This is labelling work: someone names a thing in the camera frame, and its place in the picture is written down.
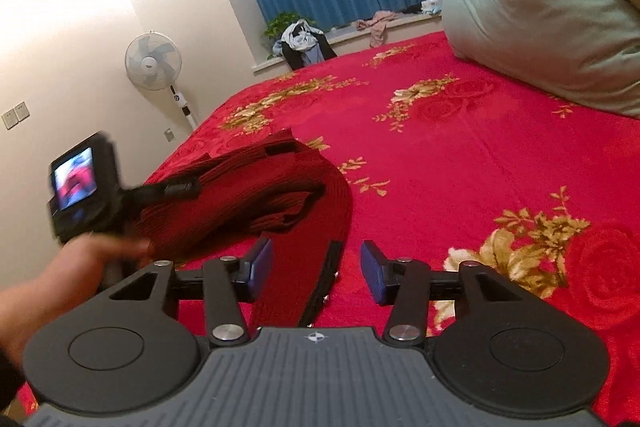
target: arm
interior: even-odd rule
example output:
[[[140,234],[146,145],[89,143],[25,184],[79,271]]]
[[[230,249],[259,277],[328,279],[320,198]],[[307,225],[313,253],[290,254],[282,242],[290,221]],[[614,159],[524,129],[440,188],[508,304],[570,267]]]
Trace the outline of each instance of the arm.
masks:
[[[0,410],[24,382],[22,351],[33,334],[91,298],[106,263],[144,263],[149,254],[148,241],[81,235],[67,243],[36,279],[0,292]]]

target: red rose print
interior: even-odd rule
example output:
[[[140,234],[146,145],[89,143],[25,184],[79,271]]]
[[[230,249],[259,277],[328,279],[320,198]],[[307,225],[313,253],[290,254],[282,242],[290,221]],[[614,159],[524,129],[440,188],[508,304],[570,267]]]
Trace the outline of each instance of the red rose print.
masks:
[[[572,297],[565,311],[594,330],[640,320],[640,238],[622,225],[591,226],[569,241]]]
[[[444,96],[418,98],[409,107],[409,117],[432,122],[445,121],[457,115],[464,104],[463,98]]]
[[[452,97],[472,98],[488,94],[494,88],[494,83],[482,78],[474,78],[471,80],[457,80],[447,84],[444,88],[444,93]]]

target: red bedspread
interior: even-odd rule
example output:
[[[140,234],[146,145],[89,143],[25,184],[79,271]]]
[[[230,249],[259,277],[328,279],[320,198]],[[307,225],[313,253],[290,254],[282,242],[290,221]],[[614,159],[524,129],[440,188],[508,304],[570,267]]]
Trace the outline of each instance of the red bedspread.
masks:
[[[373,304],[360,273],[364,239],[434,269],[479,259],[600,334],[611,372],[596,411],[640,421],[639,121],[464,63],[432,34],[243,90],[152,179],[288,126],[354,194],[340,279],[318,326],[385,323],[389,310]],[[432,309],[431,333],[452,311]],[[187,303],[180,317],[201,333],[201,313]]]

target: round black pad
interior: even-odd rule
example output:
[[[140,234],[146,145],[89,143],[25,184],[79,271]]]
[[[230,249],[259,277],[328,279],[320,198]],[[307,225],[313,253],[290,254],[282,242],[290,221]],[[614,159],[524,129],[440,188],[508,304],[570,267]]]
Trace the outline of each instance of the round black pad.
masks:
[[[545,331],[531,328],[496,333],[489,346],[495,360],[518,371],[544,371],[564,356],[562,342]]]
[[[69,356],[87,369],[110,371],[135,362],[144,349],[145,341],[135,331],[97,328],[78,335],[69,346]]]
[[[189,380],[200,350],[181,324],[145,301],[91,301],[40,330],[24,352],[36,397],[90,414],[157,403]]]
[[[609,372],[593,331],[551,306],[517,301],[492,302],[450,325],[435,343],[434,361],[465,401],[519,418],[581,409]]]

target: fan blade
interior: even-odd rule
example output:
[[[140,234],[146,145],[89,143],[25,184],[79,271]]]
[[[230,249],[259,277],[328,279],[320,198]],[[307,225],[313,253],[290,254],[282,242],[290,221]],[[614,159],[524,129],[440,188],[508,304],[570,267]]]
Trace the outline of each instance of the fan blade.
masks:
[[[138,41],[138,53],[143,57],[149,54],[149,35],[145,35]]]
[[[168,42],[164,42],[163,44],[160,44],[157,48],[155,48],[152,51],[152,53],[153,54],[164,55],[165,53],[175,52],[175,51],[177,51],[177,50],[174,48],[174,46],[172,44],[169,44]]]
[[[140,61],[134,57],[129,57],[127,62],[127,74],[136,74],[140,72]]]
[[[153,84],[157,79],[158,79],[158,74],[154,73],[154,74],[151,74],[148,77],[146,77],[145,80],[143,80],[142,83],[145,85],[145,87],[147,89],[154,89],[153,88]]]
[[[173,82],[175,80],[174,68],[172,68],[169,64],[163,62],[162,60],[158,60],[158,66],[162,68],[162,71],[164,71],[164,74],[166,75],[169,82]]]

